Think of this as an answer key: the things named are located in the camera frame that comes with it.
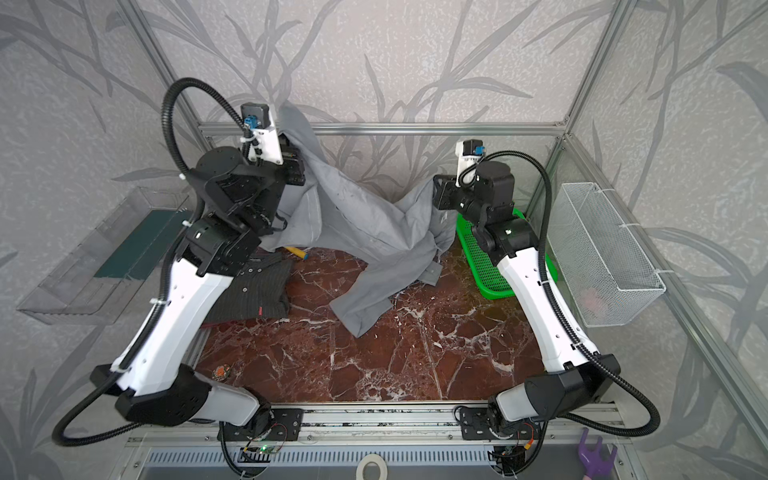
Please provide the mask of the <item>light grey long sleeve shirt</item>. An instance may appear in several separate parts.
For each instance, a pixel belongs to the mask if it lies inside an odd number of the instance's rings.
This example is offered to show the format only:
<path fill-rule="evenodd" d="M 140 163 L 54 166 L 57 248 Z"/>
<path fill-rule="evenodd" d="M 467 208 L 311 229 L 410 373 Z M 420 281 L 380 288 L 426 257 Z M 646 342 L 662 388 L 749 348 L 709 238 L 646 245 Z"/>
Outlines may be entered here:
<path fill-rule="evenodd" d="M 261 246 L 340 250 L 365 262 L 350 289 L 330 303 L 361 337 L 391 308 L 391 296 L 416 281 L 436 284 L 442 268 L 435 259 L 453 244 L 457 215 L 433 206 L 430 180 L 395 203 L 355 183 L 327 163 L 309 121 L 289 102 L 278 110 L 277 127 L 298 148 L 306 183 L 284 190 L 278 212 L 288 224 Z"/>

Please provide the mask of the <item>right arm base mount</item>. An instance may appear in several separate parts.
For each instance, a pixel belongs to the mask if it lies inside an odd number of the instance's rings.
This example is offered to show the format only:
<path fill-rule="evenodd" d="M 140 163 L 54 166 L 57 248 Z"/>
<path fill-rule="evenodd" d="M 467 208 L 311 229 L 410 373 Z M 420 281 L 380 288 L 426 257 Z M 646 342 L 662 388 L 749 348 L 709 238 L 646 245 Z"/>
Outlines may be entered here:
<path fill-rule="evenodd" d="M 511 441 L 487 452 L 491 468 L 498 475 L 511 478 L 517 478 L 537 458 L 548 426 L 534 418 L 510 422 L 490 407 L 459 405 L 453 409 L 453 416 L 463 440 Z"/>

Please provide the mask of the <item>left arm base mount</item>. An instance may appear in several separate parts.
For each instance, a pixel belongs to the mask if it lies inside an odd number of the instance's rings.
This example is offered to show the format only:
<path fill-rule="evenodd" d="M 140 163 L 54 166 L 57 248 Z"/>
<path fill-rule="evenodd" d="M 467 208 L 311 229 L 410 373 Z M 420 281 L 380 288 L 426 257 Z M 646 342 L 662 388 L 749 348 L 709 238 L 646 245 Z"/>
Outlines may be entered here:
<path fill-rule="evenodd" d="M 286 443 L 298 440 L 303 416 L 300 408 L 260 410 L 244 426 L 222 423 L 217 440 L 227 447 L 231 463 L 270 463 Z"/>

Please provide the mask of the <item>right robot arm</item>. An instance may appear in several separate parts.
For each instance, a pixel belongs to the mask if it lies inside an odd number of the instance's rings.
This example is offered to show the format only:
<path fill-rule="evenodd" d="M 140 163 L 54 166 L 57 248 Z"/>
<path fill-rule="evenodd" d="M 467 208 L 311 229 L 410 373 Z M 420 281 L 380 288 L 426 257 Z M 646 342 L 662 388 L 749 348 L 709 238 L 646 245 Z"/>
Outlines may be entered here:
<path fill-rule="evenodd" d="M 620 437 L 644 437 L 661 425 L 656 405 L 621 376 L 612 354 L 602 354 L 578 325 L 564 302 L 546 263 L 553 189 L 545 167 L 531 155 L 514 150 L 488 153 L 475 141 L 458 144 L 455 175 L 433 178 L 433 205 L 457 212 L 469 223 L 472 236 L 491 264 L 513 290 L 537 340 L 545 371 L 523 384 L 493 395 L 488 422 L 493 432 L 507 433 L 524 420 L 546 423 L 564 418 Z M 538 231 L 514 212 L 515 178 L 503 158 L 531 164 L 545 188 L 545 207 Z M 647 412 L 637 427 L 601 424 L 577 409 L 601 399 L 615 385 Z"/>

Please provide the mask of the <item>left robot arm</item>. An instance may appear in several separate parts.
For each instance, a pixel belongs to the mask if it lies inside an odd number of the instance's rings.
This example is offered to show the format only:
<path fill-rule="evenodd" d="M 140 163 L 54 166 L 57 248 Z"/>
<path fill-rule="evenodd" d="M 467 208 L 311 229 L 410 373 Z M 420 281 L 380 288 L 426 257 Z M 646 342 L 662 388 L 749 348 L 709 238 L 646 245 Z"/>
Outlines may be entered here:
<path fill-rule="evenodd" d="M 195 166 L 183 159 L 174 130 L 176 103 L 191 88 L 216 100 L 241 133 L 238 146 L 213 148 Z M 76 417 L 105 395 L 115 397 L 125 431 L 143 425 L 209 422 L 261 436 L 273 422 L 270 405 L 257 394 L 197 373 L 183 356 L 262 239 L 285 229 L 287 222 L 278 206 L 287 187 L 304 184 L 303 160 L 277 131 L 267 105 L 248 103 L 235 109 L 196 78 L 170 85 L 161 106 L 161 128 L 197 204 L 163 259 L 158 295 L 137 334 L 111 364 L 93 370 L 93 391 L 54 427 L 51 439 L 61 447 L 114 437 L 113 431 L 85 437 L 66 432 Z"/>

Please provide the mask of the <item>green plastic basket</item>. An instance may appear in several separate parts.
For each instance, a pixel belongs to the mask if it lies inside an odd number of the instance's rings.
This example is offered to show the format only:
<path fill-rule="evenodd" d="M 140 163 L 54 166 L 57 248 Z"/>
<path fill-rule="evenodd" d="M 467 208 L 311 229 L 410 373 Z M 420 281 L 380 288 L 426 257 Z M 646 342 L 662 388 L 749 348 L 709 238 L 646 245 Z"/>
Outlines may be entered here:
<path fill-rule="evenodd" d="M 488 254 L 478 246 L 471 232 L 471 224 L 461 215 L 456 219 L 456 236 L 480 294 L 488 300 L 514 297 L 513 289 L 493 265 Z"/>

